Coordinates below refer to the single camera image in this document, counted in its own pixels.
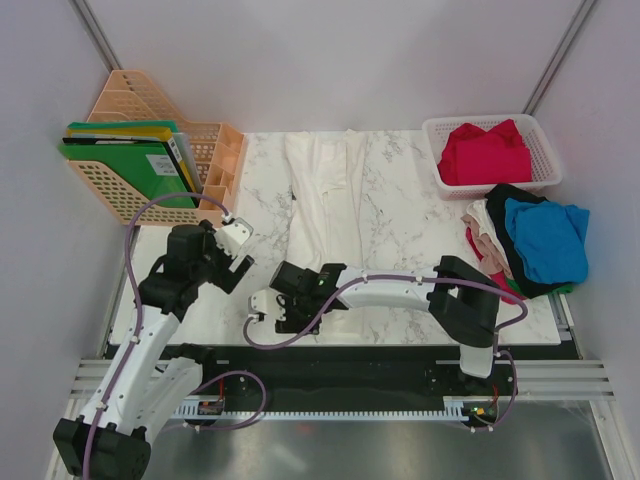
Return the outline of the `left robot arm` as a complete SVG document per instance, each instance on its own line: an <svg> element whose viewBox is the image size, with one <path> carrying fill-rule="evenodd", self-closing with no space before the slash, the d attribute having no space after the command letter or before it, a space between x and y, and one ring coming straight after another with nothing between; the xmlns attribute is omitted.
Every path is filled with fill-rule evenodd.
<svg viewBox="0 0 640 480"><path fill-rule="evenodd" d="M82 479L140 479L162 427L193 391L208 393L219 369L199 354L173 358L157 379L156 365L199 289L230 294L253 265L238 255L253 229L242 219L216 228L203 220L178 225L166 252L136 283L135 313L96 392L78 416L61 419L54 444L67 472Z"/></svg>

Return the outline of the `white t shirt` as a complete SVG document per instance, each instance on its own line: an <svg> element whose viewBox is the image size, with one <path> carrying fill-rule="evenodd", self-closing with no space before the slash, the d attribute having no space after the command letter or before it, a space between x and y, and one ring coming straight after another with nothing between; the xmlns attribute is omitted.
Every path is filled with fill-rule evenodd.
<svg viewBox="0 0 640 480"><path fill-rule="evenodd" d="M284 147L293 195L286 260L315 272L328 263L361 267L367 135L287 133Z"/></svg>

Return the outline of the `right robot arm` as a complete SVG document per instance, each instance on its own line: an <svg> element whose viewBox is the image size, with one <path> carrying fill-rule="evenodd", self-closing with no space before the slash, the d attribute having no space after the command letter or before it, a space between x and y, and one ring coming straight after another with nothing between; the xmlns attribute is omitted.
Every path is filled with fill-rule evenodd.
<svg viewBox="0 0 640 480"><path fill-rule="evenodd" d="M269 287L284 308L277 327L281 333L298 333L334 311L388 307L426 312L459 344L460 386L477 394L494 381L499 289L458 257L445 255L433 268L414 271L329 263L315 272L284 261Z"/></svg>

